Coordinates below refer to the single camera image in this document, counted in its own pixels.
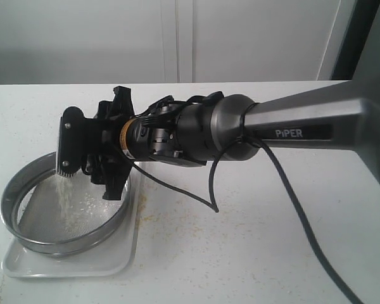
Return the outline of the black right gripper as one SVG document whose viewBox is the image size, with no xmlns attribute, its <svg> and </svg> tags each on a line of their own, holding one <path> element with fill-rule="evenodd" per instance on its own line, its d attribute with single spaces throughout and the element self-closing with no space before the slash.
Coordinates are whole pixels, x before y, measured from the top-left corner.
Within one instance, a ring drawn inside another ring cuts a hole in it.
<svg viewBox="0 0 380 304">
<path fill-rule="evenodd" d="M 81 169 L 90 182 L 103 185 L 103 199 L 117 201 L 129 177 L 132 165 L 122 156 L 120 133 L 134 115 L 131 89 L 116 86 L 112 101 L 100 101 L 90 126 L 87 144 L 92 146 L 82 157 Z"/>
</svg>

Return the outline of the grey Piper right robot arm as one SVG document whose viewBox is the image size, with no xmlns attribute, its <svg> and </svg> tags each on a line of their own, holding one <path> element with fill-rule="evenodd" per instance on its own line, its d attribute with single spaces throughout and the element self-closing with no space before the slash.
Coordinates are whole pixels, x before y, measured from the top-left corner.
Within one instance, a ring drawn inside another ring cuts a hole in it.
<svg viewBox="0 0 380 304">
<path fill-rule="evenodd" d="M 257 103 L 215 92 L 176 101 L 167 96 L 135 115 L 130 91 L 115 89 L 95 118 L 82 119 L 80 166 L 119 188 L 130 163 L 200 167 L 244 161 L 264 146 L 347 149 L 380 183 L 380 79 L 351 81 Z"/>
</svg>

